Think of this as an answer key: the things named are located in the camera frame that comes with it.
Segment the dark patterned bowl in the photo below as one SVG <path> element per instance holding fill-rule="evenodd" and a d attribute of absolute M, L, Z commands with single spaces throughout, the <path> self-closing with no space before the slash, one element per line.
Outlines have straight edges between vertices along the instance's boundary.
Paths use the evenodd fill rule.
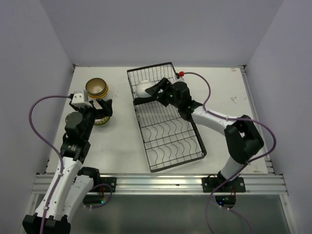
<path fill-rule="evenodd" d="M 108 88 L 105 80 L 101 78 L 92 78 L 85 84 L 85 89 L 89 96 L 97 97 L 103 95 Z"/>

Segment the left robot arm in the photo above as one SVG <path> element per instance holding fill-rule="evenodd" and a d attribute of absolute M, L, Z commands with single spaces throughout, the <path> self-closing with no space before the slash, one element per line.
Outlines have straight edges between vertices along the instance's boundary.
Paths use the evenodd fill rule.
<path fill-rule="evenodd" d="M 94 123 L 112 116 L 112 100 L 97 99 L 101 107 L 97 109 L 93 101 L 75 103 L 73 96 L 69 98 L 74 112 L 66 117 L 63 143 L 55 150 L 59 158 L 56 172 L 34 214 L 27 214 L 22 222 L 28 234 L 68 234 L 75 212 L 90 191 L 114 192 L 111 183 L 101 182 L 98 169 L 83 166 Z"/>

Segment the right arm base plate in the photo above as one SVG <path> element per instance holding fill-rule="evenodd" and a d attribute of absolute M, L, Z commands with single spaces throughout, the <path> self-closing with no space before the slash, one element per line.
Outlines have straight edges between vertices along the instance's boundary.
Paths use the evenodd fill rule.
<path fill-rule="evenodd" d="M 221 175 L 208 175 L 207 177 L 202 177 L 202 190 L 204 193 L 211 193 L 213 191 L 216 193 L 246 192 L 245 182 L 242 177 L 236 177 L 232 181 L 224 182 L 225 179 Z"/>

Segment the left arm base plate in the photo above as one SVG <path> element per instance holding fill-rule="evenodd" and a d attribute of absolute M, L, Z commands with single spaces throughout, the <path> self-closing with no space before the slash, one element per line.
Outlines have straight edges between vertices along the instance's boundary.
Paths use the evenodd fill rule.
<path fill-rule="evenodd" d="M 101 185 L 99 188 L 96 189 L 97 192 L 100 193 L 114 193 L 116 190 L 117 185 L 117 178 L 116 177 L 100 177 L 99 184 L 105 184 Z"/>

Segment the orange yellow bowl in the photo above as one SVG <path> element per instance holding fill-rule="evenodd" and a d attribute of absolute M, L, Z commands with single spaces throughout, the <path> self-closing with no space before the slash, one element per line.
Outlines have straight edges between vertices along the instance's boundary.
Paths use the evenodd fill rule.
<path fill-rule="evenodd" d="M 101 96 L 92 96 L 92 95 L 88 94 L 88 97 L 89 97 L 90 99 L 92 99 L 92 100 L 103 99 L 103 98 L 105 98 L 106 96 L 107 96 L 106 94 L 103 94 L 103 95 L 101 95 Z"/>

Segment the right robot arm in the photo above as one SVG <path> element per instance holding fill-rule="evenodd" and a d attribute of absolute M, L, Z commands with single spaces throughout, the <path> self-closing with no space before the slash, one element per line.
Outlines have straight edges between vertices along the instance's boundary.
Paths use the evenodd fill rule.
<path fill-rule="evenodd" d="M 171 83 L 163 78 L 154 84 L 144 80 L 137 86 L 136 95 L 140 98 L 152 97 L 164 106 L 170 104 L 177 108 L 184 120 L 206 126 L 225 137 L 230 157 L 217 174 L 217 185 L 222 191 L 229 191 L 234 186 L 236 172 L 264 146 L 264 141 L 249 116 L 226 117 L 221 113 L 205 110 L 203 104 L 192 99 L 190 90 L 183 81 Z"/>

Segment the lime yellow bowl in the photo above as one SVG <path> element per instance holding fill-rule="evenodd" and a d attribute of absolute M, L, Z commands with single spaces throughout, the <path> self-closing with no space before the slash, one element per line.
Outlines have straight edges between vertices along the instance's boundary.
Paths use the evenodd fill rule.
<path fill-rule="evenodd" d="M 110 118 L 111 117 L 103 117 L 101 119 L 96 119 L 94 122 L 94 125 L 95 126 L 102 126 L 102 125 L 106 124 L 110 120 Z"/>

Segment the white ceramic bowl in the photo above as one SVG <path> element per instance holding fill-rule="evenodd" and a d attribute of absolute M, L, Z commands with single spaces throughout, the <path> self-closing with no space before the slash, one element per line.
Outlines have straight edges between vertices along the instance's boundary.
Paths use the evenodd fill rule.
<path fill-rule="evenodd" d="M 136 96 L 138 98 L 149 98 L 151 95 L 146 92 L 146 89 L 151 88 L 153 83 L 149 80 L 142 80 L 136 87 Z"/>

